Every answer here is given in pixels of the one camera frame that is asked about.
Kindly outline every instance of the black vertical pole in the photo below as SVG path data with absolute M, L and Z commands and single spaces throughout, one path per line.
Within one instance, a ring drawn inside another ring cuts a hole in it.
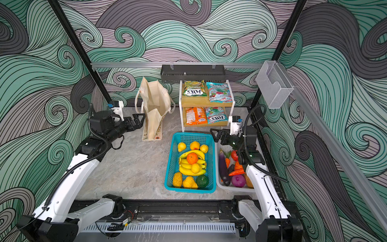
M 278 46 L 273 54 L 273 57 L 271 60 L 279 60 L 279 57 L 281 56 L 282 51 L 284 50 L 290 35 L 293 32 L 294 27 L 297 24 L 297 20 L 301 15 L 302 10 L 304 9 L 305 4 L 307 3 L 307 0 L 298 0 L 296 3 L 296 6 L 293 9 L 293 12 L 291 13 L 291 16 L 288 20 L 288 24 L 285 27 L 285 31 L 281 36 L 281 39 L 279 40 Z M 250 109 L 255 107 L 258 103 L 259 98 L 261 97 L 262 93 L 260 90 L 257 91 L 257 93 L 254 96 L 253 101 L 251 102 Z
M 75 34 L 75 31 L 71 27 L 69 20 L 67 19 L 65 13 L 63 12 L 63 9 L 60 7 L 58 0 L 48 0 L 48 3 L 50 4 L 51 8 L 54 10 L 55 15 L 57 16 L 59 22 L 61 23 L 61 25 L 63 26 L 64 30 L 66 31 L 68 37 L 70 38 L 71 42 L 73 43 L 80 58 L 85 63 L 88 71 L 90 72 L 91 77 L 93 78 L 93 80 L 97 84 L 98 88 L 101 90 L 101 93 L 104 96 L 105 100 L 109 103 L 111 101 L 111 97 L 110 97 L 108 91 L 106 90 L 105 86 L 103 85 L 103 82 L 102 82 L 100 76 L 91 67 L 91 61 L 90 61 L 86 51 L 82 47 L 82 44 L 80 43 L 77 35 Z

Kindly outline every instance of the black metal basket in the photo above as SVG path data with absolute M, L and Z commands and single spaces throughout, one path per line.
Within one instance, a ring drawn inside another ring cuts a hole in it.
M 226 82 L 223 65 L 163 65 L 161 68 L 162 83 L 179 83 L 182 81 Z

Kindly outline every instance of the green candy bag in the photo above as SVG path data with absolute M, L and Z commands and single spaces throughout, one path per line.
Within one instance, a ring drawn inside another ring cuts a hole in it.
M 204 80 L 202 81 L 185 81 L 184 82 L 184 96 L 187 97 L 207 97 L 204 91 Z

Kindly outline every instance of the carrot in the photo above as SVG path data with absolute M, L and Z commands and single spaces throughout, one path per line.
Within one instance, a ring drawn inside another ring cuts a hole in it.
M 230 159 L 229 158 L 226 158 L 226 165 L 227 165 L 227 168 L 230 166 Z
M 229 176 L 235 176 L 235 175 L 242 175 L 242 174 L 244 174 L 244 173 L 245 173 L 245 171 L 244 171 L 243 168 L 242 168 L 242 169 L 235 170 L 235 171 L 231 172 L 231 173 L 228 174 L 228 175 L 229 175 Z
M 236 170 L 239 170 L 239 169 L 243 169 L 243 166 L 239 164 L 239 162 L 235 162 L 235 168 L 234 168 L 234 171 Z

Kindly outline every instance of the orange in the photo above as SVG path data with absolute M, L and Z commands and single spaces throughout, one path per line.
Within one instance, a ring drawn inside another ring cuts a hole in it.
M 188 154 L 188 156 L 187 156 L 187 162 L 188 162 L 188 164 L 194 164 L 194 163 L 196 163 L 197 162 L 197 154 L 195 154 L 195 153 L 189 153 Z

